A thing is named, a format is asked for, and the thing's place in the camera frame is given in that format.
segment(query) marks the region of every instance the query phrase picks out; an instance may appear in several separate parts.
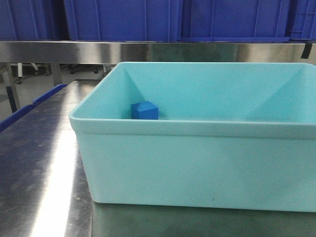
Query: metal shelf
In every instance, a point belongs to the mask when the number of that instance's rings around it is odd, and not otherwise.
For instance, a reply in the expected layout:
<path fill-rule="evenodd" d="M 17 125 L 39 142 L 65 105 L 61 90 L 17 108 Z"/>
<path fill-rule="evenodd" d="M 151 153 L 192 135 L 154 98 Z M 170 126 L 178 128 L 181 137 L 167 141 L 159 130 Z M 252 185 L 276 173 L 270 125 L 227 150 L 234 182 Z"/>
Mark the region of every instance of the metal shelf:
<path fill-rule="evenodd" d="M 87 41 L 0 41 L 0 62 L 117 64 L 163 62 L 307 62 L 316 49 L 305 43 L 160 43 Z M 301 59 L 311 47 L 308 59 Z"/>

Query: blue foam block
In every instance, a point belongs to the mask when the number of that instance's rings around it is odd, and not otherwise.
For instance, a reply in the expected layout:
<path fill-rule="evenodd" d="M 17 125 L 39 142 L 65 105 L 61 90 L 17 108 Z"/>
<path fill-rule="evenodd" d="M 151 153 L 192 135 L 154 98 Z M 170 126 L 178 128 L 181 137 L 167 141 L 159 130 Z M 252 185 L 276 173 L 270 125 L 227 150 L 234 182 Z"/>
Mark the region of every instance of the blue foam block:
<path fill-rule="evenodd" d="M 158 119 L 158 106 L 150 101 L 131 105 L 132 119 Z"/>

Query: stainless steel table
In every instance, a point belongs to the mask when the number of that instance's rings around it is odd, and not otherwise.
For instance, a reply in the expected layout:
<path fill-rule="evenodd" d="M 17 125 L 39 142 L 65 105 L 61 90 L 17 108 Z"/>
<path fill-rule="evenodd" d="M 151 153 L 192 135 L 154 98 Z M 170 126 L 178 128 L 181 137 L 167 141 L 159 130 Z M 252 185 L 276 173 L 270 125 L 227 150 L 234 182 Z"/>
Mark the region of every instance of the stainless steel table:
<path fill-rule="evenodd" d="M 94 203 L 68 112 L 97 83 L 72 82 L 0 133 L 1 237 L 316 236 L 316 213 Z"/>

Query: plastic bin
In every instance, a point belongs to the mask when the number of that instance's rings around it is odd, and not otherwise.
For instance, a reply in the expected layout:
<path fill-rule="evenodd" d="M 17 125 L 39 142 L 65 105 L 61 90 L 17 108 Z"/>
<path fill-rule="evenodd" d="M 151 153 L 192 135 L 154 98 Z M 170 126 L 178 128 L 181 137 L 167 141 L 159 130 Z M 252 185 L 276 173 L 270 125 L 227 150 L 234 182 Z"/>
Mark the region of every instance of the plastic bin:
<path fill-rule="evenodd" d="M 316 39 L 316 0 L 291 0 L 287 33 L 291 40 Z"/>
<path fill-rule="evenodd" d="M 177 41 L 182 0 L 65 0 L 72 40 Z"/>
<path fill-rule="evenodd" d="M 70 113 L 91 195 L 315 212 L 315 91 L 310 64 L 120 63 Z"/>
<path fill-rule="evenodd" d="M 286 42 L 290 0 L 184 0 L 182 41 Z"/>
<path fill-rule="evenodd" d="M 0 0 L 0 40 L 67 40 L 62 0 Z"/>

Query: floor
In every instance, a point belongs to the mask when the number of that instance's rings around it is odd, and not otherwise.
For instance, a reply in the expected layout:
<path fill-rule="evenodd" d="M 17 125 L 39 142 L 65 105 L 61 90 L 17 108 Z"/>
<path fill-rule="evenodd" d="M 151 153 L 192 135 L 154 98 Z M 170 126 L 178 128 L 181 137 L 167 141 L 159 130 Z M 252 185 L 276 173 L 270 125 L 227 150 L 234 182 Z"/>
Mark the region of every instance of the floor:
<path fill-rule="evenodd" d="M 15 78 L 16 67 L 12 66 Z M 94 67 L 91 65 L 79 65 L 75 73 L 71 74 L 70 69 L 65 66 L 61 69 L 63 83 L 69 84 L 76 79 L 102 79 L 103 68 L 98 67 L 99 73 L 94 73 Z M 44 68 L 40 68 L 39 75 L 34 75 L 32 67 L 23 67 L 22 83 L 16 85 L 20 105 L 32 104 L 32 101 L 38 96 L 44 94 L 54 87 L 52 75 L 46 76 Z M 7 98 L 3 78 L 0 76 L 0 121 L 12 114 L 9 100 Z"/>

